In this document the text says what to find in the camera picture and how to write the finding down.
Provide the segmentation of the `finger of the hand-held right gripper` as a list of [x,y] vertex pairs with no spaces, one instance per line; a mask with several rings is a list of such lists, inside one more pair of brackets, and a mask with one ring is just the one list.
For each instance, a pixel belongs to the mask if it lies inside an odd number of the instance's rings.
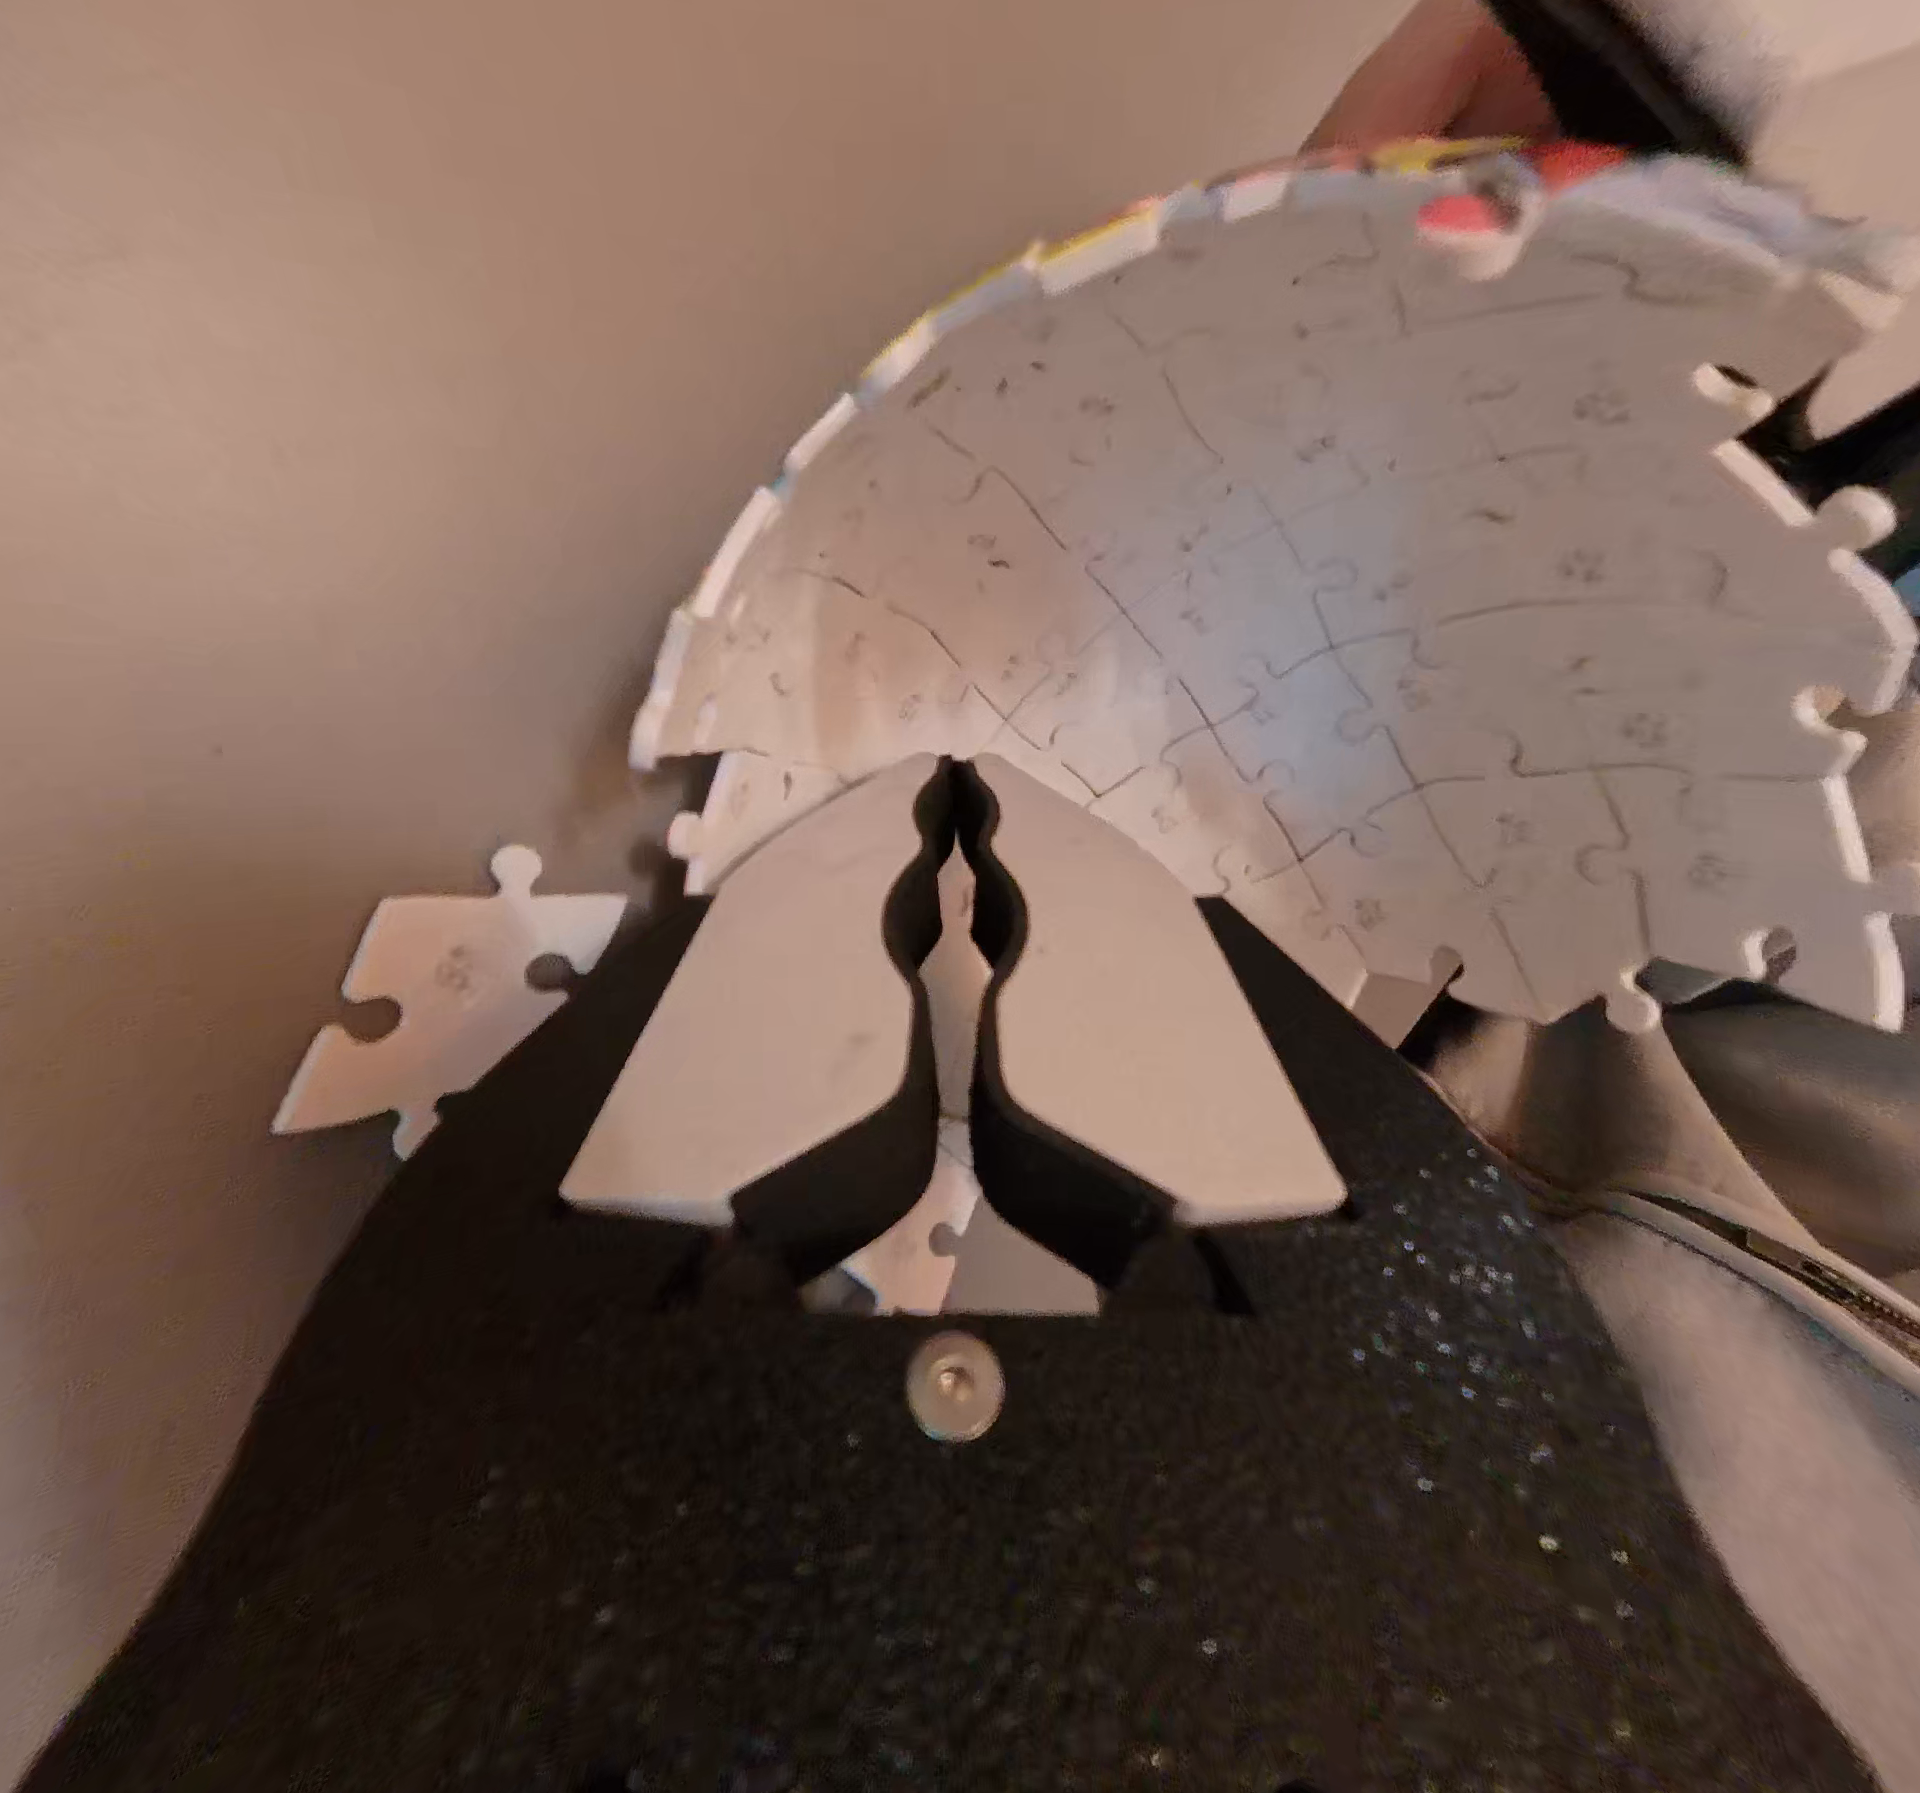
[[1634,157],[1754,162],[1794,78],[1763,0],[1478,0],[1558,138]]

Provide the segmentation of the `person's right hand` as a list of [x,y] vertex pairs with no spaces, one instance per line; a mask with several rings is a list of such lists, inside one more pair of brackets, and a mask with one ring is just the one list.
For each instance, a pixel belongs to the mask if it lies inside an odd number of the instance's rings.
[[1411,5],[1340,88],[1304,150],[1373,152],[1418,138],[1558,138],[1548,96],[1481,0]]

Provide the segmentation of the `white puzzle piece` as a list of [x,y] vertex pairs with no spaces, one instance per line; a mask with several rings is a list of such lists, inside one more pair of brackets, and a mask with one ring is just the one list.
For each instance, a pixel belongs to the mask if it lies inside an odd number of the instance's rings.
[[873,1297],[879,1316],[938,1316],[979,1201],[973,1168],[940,1147],[917,1203],[840,1270]]
[[348,965],[343,1001],[391,1001],[394,1024],[358,1040],[333,1021],[308,1045],[272,1117],[295,1137],[394,1117],[409,1159],[441,1125],[441,1101],[471,1089],[566,1001],[530,966],[561,960],[588,974],[614,941],[623,893],[541,893],[541,855],[500,845],[493,893],[385,898]]

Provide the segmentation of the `person's beige clothing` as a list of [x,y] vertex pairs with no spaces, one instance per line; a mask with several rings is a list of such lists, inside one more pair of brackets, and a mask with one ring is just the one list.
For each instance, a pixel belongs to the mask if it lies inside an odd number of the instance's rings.
[[1546,1211],[1748,1609],[1916,1790],[1916,1008],[1724,987],[1628,1035],[1442,996],[1404,1050]]

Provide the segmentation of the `colourful cartoon puzzle ball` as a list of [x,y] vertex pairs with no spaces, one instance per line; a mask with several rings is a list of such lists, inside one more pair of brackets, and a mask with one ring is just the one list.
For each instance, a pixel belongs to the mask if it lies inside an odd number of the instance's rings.
[[1850,724],[1916,624],[1882,488],[1748,441],[1916,244],[1685,158],[1304,160],[1032,245],[908,324],[671,612],[639,771],[699,891],[917,753],[997,754],[1340,998],[1653,1021],[1655,963],[1896,1031],[1916,869]]

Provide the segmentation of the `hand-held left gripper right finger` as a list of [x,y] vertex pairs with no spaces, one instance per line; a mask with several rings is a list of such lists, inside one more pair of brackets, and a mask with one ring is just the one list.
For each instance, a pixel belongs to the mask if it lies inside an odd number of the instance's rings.
[[973,944],[973,1168],[996,1213],[1101,1291],[1166,1240],[1339,1215],[1349,1185],[1201,901],[1002,758],[957,771]]

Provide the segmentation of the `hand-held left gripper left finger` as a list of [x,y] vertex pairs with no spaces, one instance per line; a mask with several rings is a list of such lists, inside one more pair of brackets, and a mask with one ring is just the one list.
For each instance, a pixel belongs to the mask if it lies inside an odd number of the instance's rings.
[[920,968],[953,775],[904,758],[723,877],[563,1179],[569,1207],[840,1263],[920,1201],[942,1112]]

